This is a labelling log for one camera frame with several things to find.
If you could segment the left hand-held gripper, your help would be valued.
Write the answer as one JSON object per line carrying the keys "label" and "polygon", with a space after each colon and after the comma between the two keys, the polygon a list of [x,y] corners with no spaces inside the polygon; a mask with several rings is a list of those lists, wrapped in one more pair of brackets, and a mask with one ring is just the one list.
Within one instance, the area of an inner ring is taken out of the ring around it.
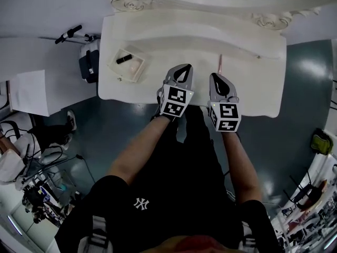
{"label": "left hand-held gripper", "polygon": [[171,68],[158,91],[160,97],[160,115],[180,118],[190,103],[194,69],[191,64],[180,64]]}

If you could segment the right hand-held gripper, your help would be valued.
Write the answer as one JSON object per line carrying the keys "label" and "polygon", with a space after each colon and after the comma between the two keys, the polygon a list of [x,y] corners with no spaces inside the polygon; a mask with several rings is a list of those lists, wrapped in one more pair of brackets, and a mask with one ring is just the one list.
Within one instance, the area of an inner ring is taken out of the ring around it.
{"label": "right hand-held gripper", "polygon": [[237,131],[241,122],[239,98],[234,84],[223,75],[210,75],[210,100],[207,107],[217,132]]}

